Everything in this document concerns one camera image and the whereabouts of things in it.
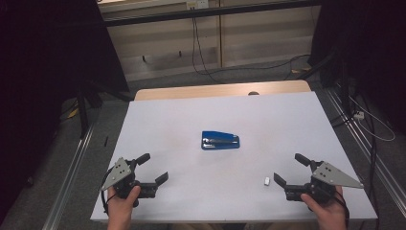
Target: blue stapler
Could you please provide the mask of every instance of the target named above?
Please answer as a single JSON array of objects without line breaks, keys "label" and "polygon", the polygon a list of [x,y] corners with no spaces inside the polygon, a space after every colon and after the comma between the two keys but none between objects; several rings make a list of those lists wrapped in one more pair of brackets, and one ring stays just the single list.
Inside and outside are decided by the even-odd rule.
[{"label": "blue stapler", "polygon": [[203,150],[238,149],[239,137],[225,132],[202,131],[201,147]]}]

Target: wall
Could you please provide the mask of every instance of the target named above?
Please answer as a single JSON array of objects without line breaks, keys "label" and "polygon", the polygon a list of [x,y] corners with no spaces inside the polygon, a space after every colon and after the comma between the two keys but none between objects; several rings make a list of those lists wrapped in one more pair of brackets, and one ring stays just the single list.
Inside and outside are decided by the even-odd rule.
[{"label": "wall", "polygon": [[[264,0],[213,0],[210,7],[265,3]],[[99,3],[105,19],[178,12],[185,0]],[[197,18],[206,68],[290,59],[309,54],[320,7],[259,11]],[[127,81],[193,72],[191,19],[108,28]],[[194,64],[203,70],[195,41]]]}]

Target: hand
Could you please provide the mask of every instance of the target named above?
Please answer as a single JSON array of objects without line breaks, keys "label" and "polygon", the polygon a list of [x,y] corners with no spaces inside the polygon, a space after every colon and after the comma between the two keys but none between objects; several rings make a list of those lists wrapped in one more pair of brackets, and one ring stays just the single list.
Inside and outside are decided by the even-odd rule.
[{"label": "hand", "polygon": [[[343,188],[341,186],[335,187],[337,193],[335,195],[341,201]],[[319,222],[320,230],[345,230],[346,227],[346,212],[344,207],[339,204],[335,199],[332,199],[328,204],[318,204],[310,195],[301,194],[302,201],[316,214],[317,221]]]},{"label": "hand", "polygon": [[108,188],[107,197],[112,197],[108,201],[108,230],[125,230],[129,229],[131,222],[132,204],[141,192],[140,186],[132,188],[127,199],[121,199],[116,196],[113,187]]}]

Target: metal plate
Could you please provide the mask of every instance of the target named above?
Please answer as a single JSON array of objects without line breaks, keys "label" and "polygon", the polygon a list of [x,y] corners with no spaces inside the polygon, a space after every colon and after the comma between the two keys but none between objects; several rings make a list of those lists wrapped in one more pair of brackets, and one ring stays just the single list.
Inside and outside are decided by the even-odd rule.
[{"label": "metal plate", "polygon": [[362,183],[341,172],[341,170],[335,168],[328,162],[323,162],[323,164],[319,166],[319,168],[317,168],[312,176],[316,179],[326,182],[329,185],[341,185],[358,189],[364,188],[364,185]]},{"label": "metal plate", "polygon": [[117,182],[124,179],[126,176],[131,174],[131,169],[125,162],[125,160],[120,157],[119,160],[114,163],[114,168],[111,173],[107,176],[104,184],[101,187],[102,191],[107,190],[109,187],[115,185]]}]

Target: white table surface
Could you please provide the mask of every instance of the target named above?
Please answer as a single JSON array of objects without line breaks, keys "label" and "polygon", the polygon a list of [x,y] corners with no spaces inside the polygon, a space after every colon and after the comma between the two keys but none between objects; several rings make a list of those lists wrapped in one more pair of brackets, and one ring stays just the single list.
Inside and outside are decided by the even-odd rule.
[{"label": "white table surface", "polygon": [[[234,133],[240,149],[203,150],[202,130]],[[140,199],[132,219],[145,222],[262,222],[315,219],[304,203],[287,201],[266,176],[303,185],[311,171],[294,159],[328,161],[357,178],[314,92],[138,101],[129,105],[109,168],[118,158],[151,159],[141,182],[169,180],[154,199]],[[344,188],[351,219],[376,219],[366,193]],[[107,221],[98,198],[92,220]]]}]

